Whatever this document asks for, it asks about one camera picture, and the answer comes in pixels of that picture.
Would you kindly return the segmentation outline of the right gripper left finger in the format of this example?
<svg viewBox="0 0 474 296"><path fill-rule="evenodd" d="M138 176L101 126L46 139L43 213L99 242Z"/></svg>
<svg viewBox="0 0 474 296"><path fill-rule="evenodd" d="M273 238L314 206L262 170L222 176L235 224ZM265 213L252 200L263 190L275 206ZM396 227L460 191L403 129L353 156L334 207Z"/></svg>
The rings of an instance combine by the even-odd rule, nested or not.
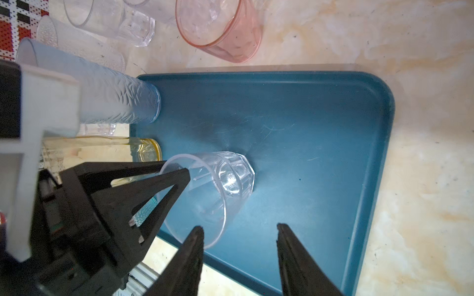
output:
<svg viewBox="0 0 474 296"><path fill-rule="evenodd" d="M145 292L147 296L196 296L204 255L204 230L192 229L165 270Z"/></svg>

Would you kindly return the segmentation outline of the yellow plastic cup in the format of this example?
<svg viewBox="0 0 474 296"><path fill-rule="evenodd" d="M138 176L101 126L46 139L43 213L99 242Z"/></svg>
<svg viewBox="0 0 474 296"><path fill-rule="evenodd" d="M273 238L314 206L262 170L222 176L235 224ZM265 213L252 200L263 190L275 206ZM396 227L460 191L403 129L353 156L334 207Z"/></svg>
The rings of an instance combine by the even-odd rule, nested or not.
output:
<svg viewBox="0 0 474 296"><path fill-rule="evenodd" d="M59 173L84 162L155 162L162 151L154 139L81 136L46 138L39 167L47 169L61 183Z"/></svg>

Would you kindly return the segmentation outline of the blue textured plastic cup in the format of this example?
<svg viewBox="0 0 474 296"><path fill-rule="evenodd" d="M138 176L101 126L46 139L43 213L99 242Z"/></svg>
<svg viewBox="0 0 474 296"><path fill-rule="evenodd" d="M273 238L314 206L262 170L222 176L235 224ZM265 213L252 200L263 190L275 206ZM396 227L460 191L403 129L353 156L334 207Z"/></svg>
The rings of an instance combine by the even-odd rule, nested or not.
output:
<svg viewBox="0 0 474 296"><path fill-rule="evenodd" d="M16 61L78 80L82 123L152 123L159 116L159 91L143 80L30 38L20 42Z"/></svg>

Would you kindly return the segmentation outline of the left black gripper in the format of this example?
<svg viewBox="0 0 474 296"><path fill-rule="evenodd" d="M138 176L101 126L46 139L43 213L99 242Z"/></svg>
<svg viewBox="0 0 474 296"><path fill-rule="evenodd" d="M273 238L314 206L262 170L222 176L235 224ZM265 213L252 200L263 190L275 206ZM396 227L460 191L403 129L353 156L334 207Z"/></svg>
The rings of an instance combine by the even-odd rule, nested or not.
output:
<svg viewBox="0 0 474 296"><path fill-rule="evenodd" d="M85 162L60 172L38 175L29 243L31 256L19 262L6 251L1 226L1 295L111 296L127 284L106 249L110 233L97 216L92 195L113 241L126 259L143 259L170 209L190 182L186 168L112 187L116 179L155 173L164 162ZM130 220L156 194L167 190L139 226Z"/></svg>

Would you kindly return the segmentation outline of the green textured plastic cup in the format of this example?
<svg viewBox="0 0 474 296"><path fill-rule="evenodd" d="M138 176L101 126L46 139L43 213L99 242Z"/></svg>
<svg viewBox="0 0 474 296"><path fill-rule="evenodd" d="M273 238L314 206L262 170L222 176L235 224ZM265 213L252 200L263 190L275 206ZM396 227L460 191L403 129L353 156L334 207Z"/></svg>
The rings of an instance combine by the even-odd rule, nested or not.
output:
<svg viewBox="0 0 474 296"><path fill-rule="evenodd" d="M151 212L157 207L158 200L156 197L152 197L142 208L135 213L133 219L137 227L141 226L145 220L150 216Z"/></svg>

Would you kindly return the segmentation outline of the clear faceted cup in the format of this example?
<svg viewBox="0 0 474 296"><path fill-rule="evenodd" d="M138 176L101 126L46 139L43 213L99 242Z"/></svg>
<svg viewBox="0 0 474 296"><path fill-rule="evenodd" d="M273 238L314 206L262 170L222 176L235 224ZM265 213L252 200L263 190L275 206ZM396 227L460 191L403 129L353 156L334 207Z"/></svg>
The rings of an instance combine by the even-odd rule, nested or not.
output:
<svg viewBox="0 0 474 296"><path fill-rule="evenodd" d="M168 232L183 243L195 226L204 230L204 247L216 245L252 195L255 171L248 159L229 151L179 154L160 173L187 169L190 182L165 219Z"/></svg>
<svg viewBox="0 0 474 296"><path fill-rule="evenodd" d="M81 124L77 136L113 136L116 131L116 124L95 123Z"/></svg>

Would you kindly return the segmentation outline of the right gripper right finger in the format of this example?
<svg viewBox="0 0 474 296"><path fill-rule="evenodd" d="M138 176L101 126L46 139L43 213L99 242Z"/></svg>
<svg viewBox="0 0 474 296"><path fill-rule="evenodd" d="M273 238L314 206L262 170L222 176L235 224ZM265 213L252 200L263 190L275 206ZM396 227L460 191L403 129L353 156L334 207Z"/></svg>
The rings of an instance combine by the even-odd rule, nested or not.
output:
<svg viewBox="0 0 474 296"><path fill-rule="evenodd" d="M277 224L278 263L284 296L340 296L341 291L329 280L292 229Z"/></svg>

